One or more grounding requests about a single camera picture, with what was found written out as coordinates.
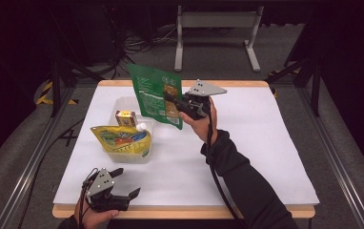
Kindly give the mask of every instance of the white table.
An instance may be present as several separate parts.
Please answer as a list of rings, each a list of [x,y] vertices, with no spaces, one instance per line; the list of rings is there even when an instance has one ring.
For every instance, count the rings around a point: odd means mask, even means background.
[[[294,218],[312,218],[319,200],[268,84],[208,82],[228,90],[226,94],[212,96],[218,128],[230,132],[238,151],[270,182]],[[183,81],[183,92],[192,83]],[[146,164],[111,161],[90,127],[108,125],[116,99],[124,96],[135,96],[129,80],[106,80],[98,84],[53,201],[53,215],[57,218],[72,215],[82,181],[93,168],[105,167],[109,171],[125,169],[116,178],[113,191],[117,195],[126,196],[141,187],[139,196],[131,201],[128,211],[121,212],[120,219],[231,219],[209,166],[199,154],[202,142],[189,125],[184,124],[178,130],[155,122],[151,158]]]

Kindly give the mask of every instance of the small yellow box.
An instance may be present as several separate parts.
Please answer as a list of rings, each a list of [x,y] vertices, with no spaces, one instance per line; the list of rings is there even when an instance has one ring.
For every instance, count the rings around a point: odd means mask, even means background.
[[[135,112],[131,111],[117,111],[116,120],[119,126],[135,127],[138,124]]]

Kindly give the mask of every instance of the green snack bag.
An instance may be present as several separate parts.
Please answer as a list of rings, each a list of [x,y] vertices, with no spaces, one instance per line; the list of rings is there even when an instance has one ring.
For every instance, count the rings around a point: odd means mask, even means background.
[[[129,64],[128,69],[141,115],[169,123],[181,130],[183,121],[178,110],[172,102],[164,99],[164,92],[182,98],[181,77],[140,65]]]

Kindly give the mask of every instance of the person's arm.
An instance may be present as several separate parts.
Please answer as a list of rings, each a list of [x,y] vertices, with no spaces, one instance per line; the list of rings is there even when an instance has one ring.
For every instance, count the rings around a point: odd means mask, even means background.
[[[114,219],[119,215],[119,211],[117,210],[110,210],[106,212],[95,212],[90,208],[90,205],[87,203],[87,200],[83,199],[83,217],[82,222],[84,225],[84,229],[95,229],[98,226],[106,221]],[[74,215],[70,218],[64,219],[61,221],[60,225],[57,229],[78,229],[79,223],[79,210],[80,210],[80,202],[81,198],[78,199],[77,205],[75,206]]]
[[[205,145],[201,153],[207,153]],[[209,155],[209,163],[223,177],[249,228],[298,228],[273,187],[245,156],[238,153],[228,132],[218,131]]]
[[[61,221],[57,229],[78,229],[78,223],[77,220],[75,220],[74,215]]]

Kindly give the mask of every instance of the clear plastic tub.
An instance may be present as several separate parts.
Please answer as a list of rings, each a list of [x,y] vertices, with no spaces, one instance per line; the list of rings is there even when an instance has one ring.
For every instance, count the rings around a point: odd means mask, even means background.
[[[140,113],[140,108],[138,106],[138,101],[136,97],[120,97],[116,99],[110,119],[110,126],[118,126],[116,120],[116,112],[117,111],[132,111],[136,114],[137,123],[145,123],[146,130],[150,133],[151,138],[153,138],[153,129],[155,120],[150,117],[144,117]],[[150,145],[150,149],[146,155],[141,154],[121,154],[121,153],[112,153],[107,152],[110,156],[111,160],[116,163],[133,163],[133,164],[142,164],[150,161],[150,157],[152,154],[152,145]]]

